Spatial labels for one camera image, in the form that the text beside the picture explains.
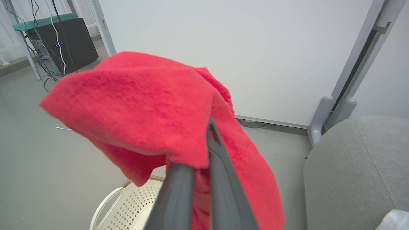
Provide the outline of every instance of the metal frame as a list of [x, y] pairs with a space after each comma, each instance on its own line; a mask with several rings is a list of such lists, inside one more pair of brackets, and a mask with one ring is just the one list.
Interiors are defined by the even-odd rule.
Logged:
[[357, 104], [357, 101], [353, 99], [353, 96], [392, 30], [405, 2], [406, 0], [387, 0], [385, 2], [381, 15], [378, 17], [376, 25], [373, 26], [373, 29], [377, 31], [375, 38], [370, 44], [368, 51], [339, 104], [328, 118], [327, 123], [325, 124], [326, 129], [330, 129], [339, 122], [348, 119], [352, 114], [353, 109]]
[[379, 16], [379, 13], [382, 10], [382, 7], [387, 0], [373, 0], [371, 7], [369, 8], [368, 15], [362, 25], [361, 32], [359, 33], [355, 45], [353, 46], [351, 53], [349, 54], [348, 60], [341, 72], [341, 75], [336, 83], [331, 96], [335, 99], [331, 107], [335, 105], [336, 99], [341, 94], [342, 89], [345, 86], [346, 81], [348, 80], [349, 74], [355, 66], [356, 61], [358, 60], [359, 54], [364, 47], [366, 40], [368, 39], [369, 34], [373, 28], [373, 25], [376, 22], [376, 19]]
[[[321, 99], [318, 109], [315, 112], [314, 118], [311, 121], [310, 126], [308, 127], [308, 135], [310, 137], [312, 146], [314, 146], [321, 138], [321, 131], [325, 123], [328, 124], [328, 126], [326, 125], [326, 128], [329, 129], [338, 122], [348, 119], [351, 115], [353, 109], [357, 104], [357, 101], [354, 100], [352, 96], [355, 94], [357, 88], [368, 72], [376, 55], [378, 54], [380, 48], [386, 40], [387, 35], [392, 29], [393, 24], [398, 18], [405, 2], [406, 0], [374, 0], [372, 2], [372, 5], [364, 21], [361, 32], [359, 33], [358, 38], [355, 42], [353, 50], [331, 94], [333, 98], [331, 103], [329, 103], [328, 96], [325, 96]], [[342, 96], [336, 108], [332, 111], [336, 100], [340, 96], [341, 91], [344, 88], [349, 75], [351, 74], [352, 69], [355, 66], [355, 63], [357, 62], [358, 57], [361, 54], [362, 48], [364, 47], [368, 36], [373, 29], [377, 30], [378, 33], [367, 51], [368, 55], [364, 57], [360, 66], [358, 67], [356, 71], [357, 77], [354, 76], [354, 79], [349, 84], [347, 91]]]
[[[2, 0], [2, 3], [3, 3], [3, 5], [4, 5], [4, 8], [6, 9], [7, 14], [9, 15], [9, 18], [10, 18], [11, 23], [12, 23], [12, 24], [20, 23], [20, 22], [18, 21], [18, 18], [17, 18], [15, 15], [11, 14], [11, 13], [7, 10], [6, 2], [5, 2], [5, 1], [8, 2], [7, 4], [8, 4], [8, 6], [9, 6], [9, 10], [10, 10], [13, 14], [16, 14], [16, 11], [15, 11], [15, 9], [14, 9], [14, 6], [13, 6], [13, 3], [11, 2], [11, 0]], [[18, 39], [19, 39], [19, 41], [20, 41], [21, 46], [24, 47], [24, 48], [23, 48], [23, 49], [24, 49], [24, 53], [25, 53], [25, 55], [27, 56], [27, 59], [28, 59], [28, 61], [30, 62], [31, 67], [32, 67], [33, 70], [34, 70], [34, 74], [36, 75], [37, 79], [40, 80], [41, 77], [40, 77], [40, 75], [38, 74], [36, 67], [34, 66], [34, 61], [33, 61], [33, 57], [31, 56], [30, 50], [29, 50], [29, 48], [27, 47], [27, 45], [25, 45], [26, 43], [25, 43], [25, 41], [24, 41], [24, 33], [23, 33], [22, 31], [16, 31], [16, 33], [17, 33], [17, 37], [18, 37]]]
[[111, 34], [109, 33], [108, 26], [106, 25], [105, 18], [102, 13], [102, 8], [99, 0], [87, 0], [94, 15], [95, 22], [98, 26], [99, 33], [101, 35], [103, 44], [106, 48], [108, 56], [112, 56], [117, 53], [114, 43], [112, 42]]

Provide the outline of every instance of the white wall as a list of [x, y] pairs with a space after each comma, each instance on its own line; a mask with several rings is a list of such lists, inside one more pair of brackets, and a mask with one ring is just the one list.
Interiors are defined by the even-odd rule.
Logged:
[[308, 126], [372, 0], [100, 0], [117, 52], [207, 67], [236, 115]]
[[357, 106], [351, 117], [409, 118], [409, 2], [353, 98]]
[[[39, 6], [36, 19], [48, 18], [50, 17], [50, 12], [48, 11], [46, 0], [36, 0]], [[54, 8], [52, 6], [51, 0], [47, 0], [48, 5], [51, 8], [52, 14], [55, 16]], [[13, 6], [16, 10], [16, 14], [21, 17], [24, 21], [32, 21], [33, 15], [31, 11], [31, 0], [12, 0]], [[66, 0], [55, 0], [57, 11], [59, 14], [69, 14], [71, 9]], [[76, 7], [76, 11], [79, 17], [84, 18], [84, 22], [87, 25], [90, 34], [98, 33], [98, 28], [96, 27], [94, 16], [92, 15], [91, 9], [88, 5], [87, 0], [73, 0], [73, 4]], [[16, 32], [13, 30], [11, 21], [7, 15], [7, 9], [0, 4], [0, 50], [2, 48], [7, 48], [15, 44], [19, 44]], [[6, 61], [11, 61], [20, 57], [25, 56], [23, 47], [16, 48], [6, 52], [0, 52], [0, 55], [4, 57]]]

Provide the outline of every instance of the laundry basket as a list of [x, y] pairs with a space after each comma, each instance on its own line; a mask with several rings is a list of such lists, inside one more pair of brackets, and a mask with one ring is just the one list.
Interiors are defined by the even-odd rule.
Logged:
[[[153, 203], [163, 184], [163, 178], [151, 176], [141, 187], [129, 180], [112, 191], [98, 206], [91, 221], [90, 230], [142, 230], [152, 210]], [[112, 207], [102, 220], [99, 215], [116, 195]]]

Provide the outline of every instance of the black computer tower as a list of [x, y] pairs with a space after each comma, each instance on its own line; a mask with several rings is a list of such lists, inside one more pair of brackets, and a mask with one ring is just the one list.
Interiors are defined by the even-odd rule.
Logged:
[[97, 50], [83, 18], [57, 22], [54, 23], [54, 26], [57, 29], [60, 43], [57, 42], [56, 33], [51, 24], [27, 31], [32, 45], [40, 56], [39, 61], [51, 72], [58, 71], [61, 75], [63, 73], [60, 47], [66, 64], [65, 74], [74, 72], [98, 59]]

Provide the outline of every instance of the floor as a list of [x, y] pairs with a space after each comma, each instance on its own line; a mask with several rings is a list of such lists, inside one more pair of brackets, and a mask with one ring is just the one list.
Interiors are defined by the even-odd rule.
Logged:
[[[101, 40], [100, 58], [107, 57]], [[125, 176], [87, 139], [38, 107], [47, 95], [31, 67], [0, 77], [0, 229], [88, 229], [99, 203]], [[302, 169], [311, 150], [306, 130], [243, 127], [273, 170], [286, 230], [306, 229]], [[154, 171], [163, 176], [163, 168]]]

